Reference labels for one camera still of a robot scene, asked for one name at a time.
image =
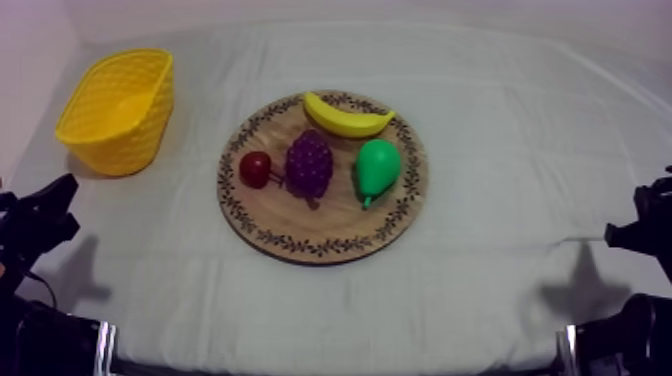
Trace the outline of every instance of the yellow basket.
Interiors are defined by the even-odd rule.
[[[56,138],[94,171],[128,175],[149,165],[173,110],[173,57],[128,50],[84,75],[56,126]]]

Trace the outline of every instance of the cherry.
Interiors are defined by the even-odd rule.
[[[271,175],[282,185],[282,178],[271,171],[271,157],[263,151],[247,153],[238,165],[240,179],[243,183],[256,189],[261,189],[268,184]]]

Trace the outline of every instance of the yellow banana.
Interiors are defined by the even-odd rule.
[[[341,111],[312,92],[306,92],[303,101],[306,112],[325,130],[349,138],[363,138],[380,133],[395,115],[394,111],[389,111],[386,115]]]

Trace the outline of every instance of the white fabric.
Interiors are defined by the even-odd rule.
[[[88,65],[133,46],[174,54],[175,110],[150,167],[99,179],[67,156],[53,124]],[[606,222],[635,219],[635,186],[672,162],[670,115],[610,77],[566,46],[399,23],[237,25],[91,47],[66,73],[13,189],[80,177],[82,230],[36,271],[65,309],[118,324],[124,357],[325,375],[542,365],[564,324],[617,311],[629,292],[670,295],[654,259],[600,240]],[[404,116],[428,153],[430,185],[389,248],[307,268],[241,241],[215,177],[248,115],[320,88]]]

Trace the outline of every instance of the round wooden tray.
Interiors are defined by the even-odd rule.
[[[387,113],[386,106],[342,91],[316,92],[332,106],[348,112]],[[263,189],[244,185],[240,159],[265,151],[272,171],[284,175],[285,154],[306,129],[316,128],[329,143],[334,174],[327,191],[311,210],[304,199],[269,181]],[[273,257],[308,265],[339,264],[368,256],[393,242],[420,212],[427,190],[427,161],[422,143],[401,116],[395,116],[377,138],[395,144],[402,155],[401,176],[368,210],[362,210],[353,183],[360,147],[352,140],[323,132],[305,113],[303,95],[275,101],[254,113],[231,137],[220,160],[217,194],[224,216],[252,246]]]

